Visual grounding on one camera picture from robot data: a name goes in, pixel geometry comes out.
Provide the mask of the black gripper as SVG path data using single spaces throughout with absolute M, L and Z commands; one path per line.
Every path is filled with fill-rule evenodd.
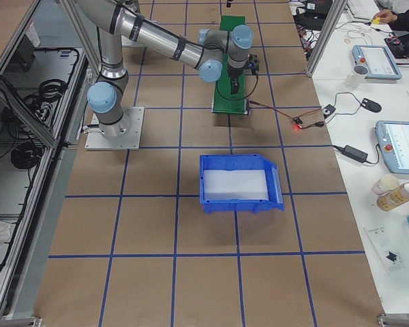
M 230 93 L 237 94 L 239 92 L 239 78 L 244 74 L 244 67 L 228 66 L 227 72 L 230 79 Z

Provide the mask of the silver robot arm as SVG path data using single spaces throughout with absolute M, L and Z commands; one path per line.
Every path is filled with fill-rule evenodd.
M 125 135 L 132 124 L 121 107 L 128 82 L 122 37 L 194 68 L 205 82 L 217 82 L 222 72 L 227 72 L 232 94 L 239 90 L 239 78 L 245 70 L 258 71 L 257 58 L 249 51 L 253 32 L 246 25 L 232 31 L 203 29 L 198 41 L 191 42 L 120 1 L 81 1 L 80 8 L 98 30 L 100 80 L 88 90 L 87 100 L 107 138 Z

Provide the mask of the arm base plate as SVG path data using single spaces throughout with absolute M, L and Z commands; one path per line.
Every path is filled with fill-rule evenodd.
M 85 144 L 87 150 L 139 148 L 145 108 L 122 106 L 121 109 L 123 116 L 111 125 L 99 122 L 99 113 L 93 113 L 91 124 L 83 127 L 83 131 L 88 135 Z

